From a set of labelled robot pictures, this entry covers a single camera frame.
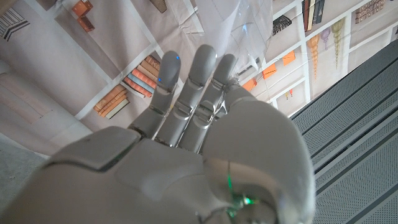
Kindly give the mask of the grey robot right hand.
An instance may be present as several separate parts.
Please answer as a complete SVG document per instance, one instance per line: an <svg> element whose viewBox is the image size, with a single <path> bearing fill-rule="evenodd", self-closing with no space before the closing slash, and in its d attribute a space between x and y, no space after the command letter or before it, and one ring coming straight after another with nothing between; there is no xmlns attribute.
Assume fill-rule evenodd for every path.
<svg viewBox="0 0 398 224"><path fill-rule="evenodd" d="M161 61L150 105L58 151L2 223L311 223L315 179L294 123L232 78L236 57L198 48Z"/></svg>

